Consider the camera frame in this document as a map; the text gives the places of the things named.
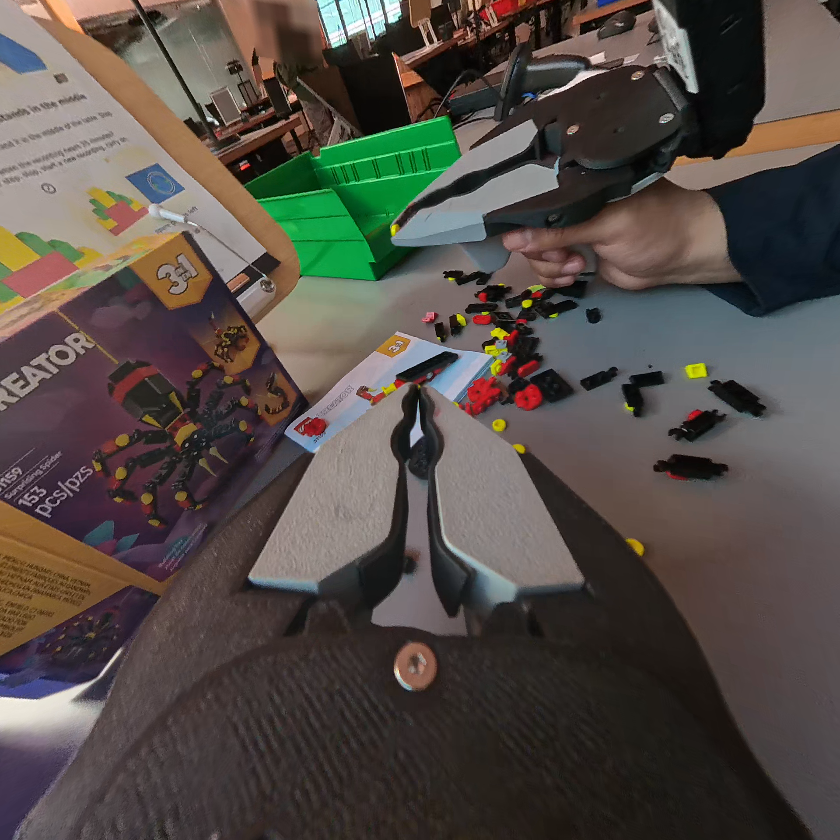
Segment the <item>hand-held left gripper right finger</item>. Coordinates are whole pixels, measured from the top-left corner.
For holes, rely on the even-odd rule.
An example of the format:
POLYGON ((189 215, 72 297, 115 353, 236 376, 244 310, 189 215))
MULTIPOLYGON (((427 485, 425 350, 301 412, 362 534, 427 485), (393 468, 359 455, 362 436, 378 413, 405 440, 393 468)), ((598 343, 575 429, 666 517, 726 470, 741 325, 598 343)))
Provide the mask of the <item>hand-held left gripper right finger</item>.
POLYGON ((427 531, 434 588, 465 634, 492 613, 585 595, 585 576, 521 455, 431 386, 420 389, 427 440, 427 531))

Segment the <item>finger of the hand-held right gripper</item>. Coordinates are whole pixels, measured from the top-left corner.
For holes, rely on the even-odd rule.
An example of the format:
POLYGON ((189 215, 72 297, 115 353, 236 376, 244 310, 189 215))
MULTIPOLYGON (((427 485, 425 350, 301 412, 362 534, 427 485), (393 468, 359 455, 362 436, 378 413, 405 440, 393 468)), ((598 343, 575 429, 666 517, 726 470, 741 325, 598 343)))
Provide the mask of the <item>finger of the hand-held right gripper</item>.
POLYGON ((522 122, 488 138, 418 196, 413 211, 494 211, 554 193, 559 186, 557 154, 546 146, 544 130, 522 122))
POLYGON ((473 192, 418 210, 405 222, 397 223, 392 243, 401 248, 461 245, 478 270, 496 272, 507 264, 510 254, 501 234, 487 231, 485 217, 557 185, 552 168, 525 164, 492 178, 473 192))

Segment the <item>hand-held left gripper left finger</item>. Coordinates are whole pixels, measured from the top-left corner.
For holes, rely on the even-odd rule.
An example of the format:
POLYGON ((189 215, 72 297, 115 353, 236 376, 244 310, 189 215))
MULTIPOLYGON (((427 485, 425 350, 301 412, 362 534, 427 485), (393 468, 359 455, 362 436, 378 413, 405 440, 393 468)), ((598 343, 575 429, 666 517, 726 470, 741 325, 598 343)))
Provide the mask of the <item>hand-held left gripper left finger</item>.
POLYGON ((321 445, 248 573, 252 585, 359 608, 394 591, 418 397, 418 385, 403 385, 321 445))

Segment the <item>lego pieces pile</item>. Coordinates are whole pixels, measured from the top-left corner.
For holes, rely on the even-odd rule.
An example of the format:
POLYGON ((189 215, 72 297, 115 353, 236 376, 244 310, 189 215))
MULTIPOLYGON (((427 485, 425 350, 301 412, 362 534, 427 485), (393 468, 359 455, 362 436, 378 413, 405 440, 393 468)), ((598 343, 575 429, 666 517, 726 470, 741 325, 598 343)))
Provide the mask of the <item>lego pieces pile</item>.
POLYGON ((461 399, 538 456, 631 550, 768 563, 784 543, 765 456, 770 426, 716 392, 758 385, 763 321, 697 287, 629 292, 481 287, 466 314, 490 369, 461 399))

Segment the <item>person's right forearm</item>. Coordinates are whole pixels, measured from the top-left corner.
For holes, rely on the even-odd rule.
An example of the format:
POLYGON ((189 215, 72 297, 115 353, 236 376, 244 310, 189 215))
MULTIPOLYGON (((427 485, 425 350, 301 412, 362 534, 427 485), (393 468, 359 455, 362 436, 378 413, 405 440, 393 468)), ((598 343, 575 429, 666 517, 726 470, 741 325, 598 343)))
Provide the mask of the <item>person's right forearm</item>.
POLYGON ((740 281, 706 286, 752 317, 839 294, 839 147, 708 191, 740 281))

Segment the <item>brown Lego plate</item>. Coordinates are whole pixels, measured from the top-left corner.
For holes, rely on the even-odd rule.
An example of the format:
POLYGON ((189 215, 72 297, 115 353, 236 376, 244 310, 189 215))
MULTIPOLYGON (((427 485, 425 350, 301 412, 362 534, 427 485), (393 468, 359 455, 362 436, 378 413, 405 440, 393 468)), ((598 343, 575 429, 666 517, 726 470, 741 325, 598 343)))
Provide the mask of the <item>brown Lego plate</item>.
POLYGON ((452 351, 437 353, 435 356, 419 362, 398 373, 393 384, 396 388, 402 385, 422 385, 432 381, 447 368, 459 361, 459 354, 452 351))

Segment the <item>purple cardboard lego box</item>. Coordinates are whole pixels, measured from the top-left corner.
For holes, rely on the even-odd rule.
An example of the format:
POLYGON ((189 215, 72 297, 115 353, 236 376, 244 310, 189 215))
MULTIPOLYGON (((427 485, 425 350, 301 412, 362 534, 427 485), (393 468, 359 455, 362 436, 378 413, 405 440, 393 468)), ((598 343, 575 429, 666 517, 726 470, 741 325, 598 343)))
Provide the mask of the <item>purple cardboard lego box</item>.
POLYGON ((308 401, 188 233, 2 316, 2 697, 97 678, 308 401))

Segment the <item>person's right hand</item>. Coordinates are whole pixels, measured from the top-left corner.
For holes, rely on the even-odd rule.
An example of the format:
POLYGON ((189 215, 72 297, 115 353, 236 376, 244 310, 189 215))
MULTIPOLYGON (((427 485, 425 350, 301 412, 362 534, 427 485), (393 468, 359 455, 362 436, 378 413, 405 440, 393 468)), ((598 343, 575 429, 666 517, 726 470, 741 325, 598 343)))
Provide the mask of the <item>person's right hand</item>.
POLYGON ((667 180, 607 204, 582 224, 520 228, 502 242, 547 287, 567 287, 582 273, 585 247, 595 255, 598 276, 627 291, 742 282, 716 202, 667 180))

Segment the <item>black barcode scanner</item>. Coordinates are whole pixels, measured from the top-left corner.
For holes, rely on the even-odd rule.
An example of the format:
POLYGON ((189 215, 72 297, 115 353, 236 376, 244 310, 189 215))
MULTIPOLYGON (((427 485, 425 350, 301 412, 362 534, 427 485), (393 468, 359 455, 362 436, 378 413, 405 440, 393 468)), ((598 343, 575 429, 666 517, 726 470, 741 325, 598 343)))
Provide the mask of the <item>black barcode scanner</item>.
POLYGON ((583 71, 591 69, 592 62, 583 56, 558 54, 533 58, 528 44, 518 45, 509 57, 493 119, 499 123, 510 116, 522 94, 539 95, 562 88, 583 71))

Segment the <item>green plastic bin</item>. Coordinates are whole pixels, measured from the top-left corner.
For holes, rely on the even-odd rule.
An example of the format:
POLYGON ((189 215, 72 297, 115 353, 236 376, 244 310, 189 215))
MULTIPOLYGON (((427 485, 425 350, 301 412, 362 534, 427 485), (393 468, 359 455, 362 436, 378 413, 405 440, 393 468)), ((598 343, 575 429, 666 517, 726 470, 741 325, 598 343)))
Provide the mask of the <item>green plastic bin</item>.
POLYGON ((460 157, 448 117, 307 152, 246 184, 283 228, 300 273, 376 281, 410 254, 391 225, 460 157))

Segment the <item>scorpion cover instruction booklet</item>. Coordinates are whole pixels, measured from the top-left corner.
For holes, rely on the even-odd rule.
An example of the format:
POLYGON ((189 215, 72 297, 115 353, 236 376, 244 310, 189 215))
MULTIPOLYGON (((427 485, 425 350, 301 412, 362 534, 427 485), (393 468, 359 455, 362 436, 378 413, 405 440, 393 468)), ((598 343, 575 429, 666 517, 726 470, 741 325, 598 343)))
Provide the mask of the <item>scorpion cover instruction booklet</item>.
POLYGON ((487 377, 493 358, 482 352, 449 350, 441 342, 395 332, 346 374, 320 402, 291 422, 286 436, 306 451, 315 452, 390 394, 404 386, 414 385, 396 388, 393 382, 398 373, 445 351, 457 353, 459 361, 423 385, 430 384, 451 402, 462 403, 474 381, 487 377), (305 417, 322 417, 328 422, 327 430, 320 437, 307 438, 296 434, 294 426, 305 417))

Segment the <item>printed instruction sheet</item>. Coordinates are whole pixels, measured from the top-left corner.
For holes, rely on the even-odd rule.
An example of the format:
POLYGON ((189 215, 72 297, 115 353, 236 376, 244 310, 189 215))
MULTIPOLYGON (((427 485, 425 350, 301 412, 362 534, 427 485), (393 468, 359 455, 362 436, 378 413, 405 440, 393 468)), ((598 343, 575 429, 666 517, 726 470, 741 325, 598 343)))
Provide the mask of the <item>printed instruction sheet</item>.
POLYGON ((1 18, 2 312, 172 233, 191 233, 234 294, 263 291, 241 259, 148 205, 205 226, 268 274, 278 264, 263 246, 16 3, 2 2, 1 18))

